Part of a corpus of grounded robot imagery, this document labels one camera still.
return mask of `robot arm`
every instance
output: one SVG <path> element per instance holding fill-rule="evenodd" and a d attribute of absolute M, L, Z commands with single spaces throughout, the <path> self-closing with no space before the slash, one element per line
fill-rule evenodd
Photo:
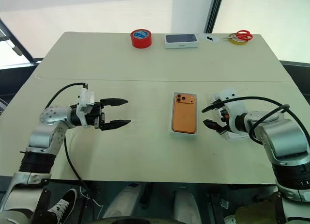
<path fill-rule="evenodd" d="M 83 86 L 76 105 L 49 106 L 40 115 L 40 123 L 30 136 L 19 171 L 11 180 L 0 206 L 0 223 L 30 223 L 35 214 L 49 204 L 49 191 L 44 189 L 51 178 L 51 168 L 64 142 L 66 131 L 76 126 L 94 126 L 100 130 L 122 127 L 130 120 L 105 123 L 102 109 L 118 106 L 127 100 L 110 98 L 94 101 L 94 94 Z"/>
<path fill-rule="evenodd" d="M 231 90 L 225 90 L 217 97 L 218 100 L 202 112 L 222 109 L 221 121 L 226 126 L 208 119 L 204 124 L 219 134 L 226 131 L 237 134 L 254 131 L 256 142 L 264 146 L 272 164 L 286 219 L 289 220 L 287 217 L 293 215 L 290 213 L 293 206 L 300 211 L 293 217 L 308 218 L 310 221 L 310 147 L 303 130 L 296 122 L 285 119 L 281 112 L 275 112 L 261 121 L 268 112 L 248 112 L 243 101 L 229 102 L 238 97 Z"/>

